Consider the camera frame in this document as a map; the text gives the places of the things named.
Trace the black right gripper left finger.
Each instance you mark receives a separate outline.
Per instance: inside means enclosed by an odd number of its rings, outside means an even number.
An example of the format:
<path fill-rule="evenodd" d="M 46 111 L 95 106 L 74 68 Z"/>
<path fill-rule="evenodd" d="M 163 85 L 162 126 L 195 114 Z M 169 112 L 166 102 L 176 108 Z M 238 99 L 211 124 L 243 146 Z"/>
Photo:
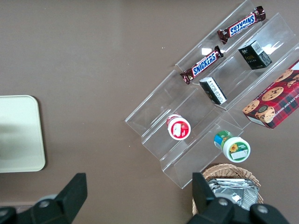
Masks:
<path fill-rule="evenodd" d="M 55 196 L 46 196 L 27 210 L 0 209 L 2 224 L 71 224 L 87 199 L 86 173 L 77 173 Z"/>

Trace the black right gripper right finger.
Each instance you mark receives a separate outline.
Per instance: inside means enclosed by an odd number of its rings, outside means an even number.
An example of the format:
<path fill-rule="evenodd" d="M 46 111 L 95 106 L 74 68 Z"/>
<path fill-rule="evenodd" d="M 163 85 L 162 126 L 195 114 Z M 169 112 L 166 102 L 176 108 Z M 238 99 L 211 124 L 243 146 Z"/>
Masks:
<path fill-rule="evenodd" d="M 245 210 L 223 197 L 216 197 L 201 173 L 192 174 L 192 196 L 198 209 L 189 224 L 286 224 L 288 220 L 268 204 Z"/>

